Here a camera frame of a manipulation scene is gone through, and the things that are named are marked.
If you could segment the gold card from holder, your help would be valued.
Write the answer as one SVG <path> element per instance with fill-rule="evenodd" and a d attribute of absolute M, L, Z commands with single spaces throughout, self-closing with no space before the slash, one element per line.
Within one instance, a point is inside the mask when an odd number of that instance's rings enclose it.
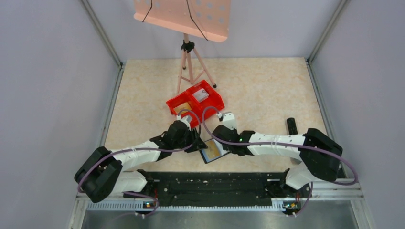
<path fill-rule="evenodd" d="M 214 160 L 221 156 L 221 151 L 217 147 L 217 144 L 214 140 L 210 140 L 206 142 L 208 148 L 206 149 L 206 156 L 209 160 Z"/>

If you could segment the black leather card holder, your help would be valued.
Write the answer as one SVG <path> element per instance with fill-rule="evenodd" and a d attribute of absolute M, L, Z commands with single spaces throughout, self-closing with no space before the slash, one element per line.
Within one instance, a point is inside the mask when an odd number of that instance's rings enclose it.
<path fill-rule="evenodd" d="M 230 153 L 229 150 L 224 150 L 222 144 L 214 139 L 207 140 L 204 143 L 206 148 L 199 150 L 199 152 L 205 164 L 211 163 Z"/>

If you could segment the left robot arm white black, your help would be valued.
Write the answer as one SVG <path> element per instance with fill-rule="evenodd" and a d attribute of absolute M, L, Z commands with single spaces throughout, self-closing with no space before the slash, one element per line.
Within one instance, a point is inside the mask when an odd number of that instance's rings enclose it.
<path fill-rule="evenodd" d="M 94 203 L 123 192 L 137 192 L 141 197 L 148 197 L 153 192 L 152 181 L 145 173 L 129 172 L 129 169 L 163 160 L 174 152 L 207 149 L 200 133 L 186 121 L 175 121 L 167 131 L 140 145 L 120 150 L 100 146 L 76 172 L 74 180 L 79 185 L 78 190 Z"/>

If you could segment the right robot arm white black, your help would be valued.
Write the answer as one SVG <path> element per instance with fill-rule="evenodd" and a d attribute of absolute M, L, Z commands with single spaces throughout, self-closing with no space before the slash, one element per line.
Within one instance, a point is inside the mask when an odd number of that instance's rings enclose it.
<path fill-rule="evenodd" d="M 284 156 L 300 163 L 286 170 L 280 191 L 294 196 L 300 188 L 314 180 L 334 182 L 338 176 L 342 147 L 320 130 L 309 128 L 301 135 L 265 135 L 247 130 L 238 133 L 219 125 L 213 131 L 214 139 L 229 153 L 239 156 Z"/>

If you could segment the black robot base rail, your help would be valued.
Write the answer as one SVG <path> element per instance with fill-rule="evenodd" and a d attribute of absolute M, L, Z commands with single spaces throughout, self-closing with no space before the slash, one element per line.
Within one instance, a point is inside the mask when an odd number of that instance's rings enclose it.
<path fill-rule="evenodd" d="M 295 190 L 285 184 L 284 173 L 146 172 L 139 191 L 121 191 L 124 198 L 144 198 L 137 211 L 158 210 L 275 210 L 298 213 L 311 194 L 310 185 Z"/>

